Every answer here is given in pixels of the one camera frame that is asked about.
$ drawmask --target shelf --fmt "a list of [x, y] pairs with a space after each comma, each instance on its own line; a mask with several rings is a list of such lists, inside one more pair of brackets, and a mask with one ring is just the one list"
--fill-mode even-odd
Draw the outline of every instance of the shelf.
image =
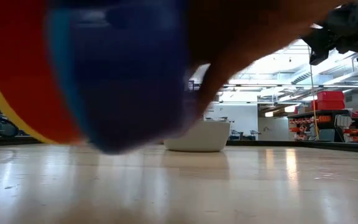
[[[335, 116], [335, 115], [339, 115], [339, 114], [350, 114], [350, 112], [348, 110], [318, 110], [318, 111], [316, 111], [316, 116], [321, 116], [321, 115]], [[314, 116], [313, 111], [303, 113], [303, 114], [292, 115], [292, 116], [289, 116], [288, 118], [290, 118], [290, 119], [293, 119], [293, 118], [308, 118], [308, 117], [312, 117], [312, 116]]]

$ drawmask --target colorful ball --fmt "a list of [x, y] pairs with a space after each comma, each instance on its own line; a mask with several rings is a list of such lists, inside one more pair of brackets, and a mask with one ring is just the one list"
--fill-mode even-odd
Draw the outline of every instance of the colorful ball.
[[107, 153], [187, 129], [184, 1], [93, 2], [0, 0], [0, 110], [43, 142]]

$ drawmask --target black baseboard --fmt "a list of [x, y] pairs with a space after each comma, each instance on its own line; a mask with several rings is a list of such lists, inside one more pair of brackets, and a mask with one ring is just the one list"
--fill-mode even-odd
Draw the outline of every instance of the black baseboard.
[[319, 142], [319, 141], [227, 141], [227, 146], [264, 146], [264, 147], [310, 147], [338, 151], [358, 152], [356, 143]]
[[10, 146], [19, 144], [38, 144], [40, 141], [30, 136], [18, 136], [13, 138], [0, 138], [0, 146]]

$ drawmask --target blurry hand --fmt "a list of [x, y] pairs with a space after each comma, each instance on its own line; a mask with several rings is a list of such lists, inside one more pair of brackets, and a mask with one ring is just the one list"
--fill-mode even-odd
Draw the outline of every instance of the blurry hand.
[[198, 113], [253, 61], [288, 45], [314, 21], [351, 0], [189, 0], [191, 66], [210, 63]]

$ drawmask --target ceiling light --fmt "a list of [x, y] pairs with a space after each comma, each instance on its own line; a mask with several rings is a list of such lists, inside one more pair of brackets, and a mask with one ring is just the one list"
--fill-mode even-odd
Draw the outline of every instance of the ceiling light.
[[312, 101], [314, 99], [315, 99], [314, 96], [308, 96], [308, 97], [301, 99], [301, 101]]
[[312, 85], [283, 85], [283, 87], [306, 87], [306, 88], [312, 88]]
[[279, 99], [279, 101], [287, 101], [287, 100], [290, 100], [290, 99], [292, 99], [293, 97], [291, 97], [291, 96], [284, 96], [284, 97], [281, 97], [280, 99]]
[[358, 85], [324, 85], [326, 88], [358, 88]]
[[352, 76], [353, 76], [352, 73], [347, 74], [347, 75], [343, 75], [343, 76], [341, 76], [341, 77], [334, 78], [333, 80], [324, 82], [324, 85], [335, 84], [335, 83], [337, 83], [337, 82], [341, 82], [341, 81], [343, 81], [343, 80], [345, 80], [345, 79], [347, 79], [347, 78], [350, 78], [350, 77], [352, 77]]
[[265, 117], [266, 117], [266, 118], [271, 118], [273, 115], [274, 115], [273, 112], [267, 112], [267, 113], [265, 113]]
[[229, 80], [228, 85], [274, 85], [276, 86], [276, 80], [256, 80], [256, 79], [232, 79]]
[[271, 85], [271, 84], [241, 84], [241, 86], [245, 86], [245, 87], [276, 87], [277, 85]]
[[255, 102], [255, 101], [220, 101], [220, 104], [232, 104], [232, 105], [245, 105], [245, 104], [260, 104], [260, 105], [273, 105], [275, 103], [284, 105], [298, 105], [299, 102]]
[[295, 112], [295, 105], [294, 106], [287, 106], [286, 108], [284, 108], [284, 111], [286, 113], [294, 113]]
[[236, 89], [237, 89], [237, 90], [239, 90], [239, 91], [242, 91], [242, 90], [260, 90], [260, 89], [261, 89], [261, 87], [260, 87], [260, 86], [258, 86], [258, 87], [256, 87], [256, 86], [254, 86], [254, 87], [249, 87], [249, 86], [245, 87], [245, 86], [241, 86], [241, 87], [236, 87]]
[[284, 90], [282, 87], [276, 88], [266, 88], [259, 92], [260, 96], [271, 96], [271, 95], [283, 95], [284, 93], [280, 93], [280, 91]]

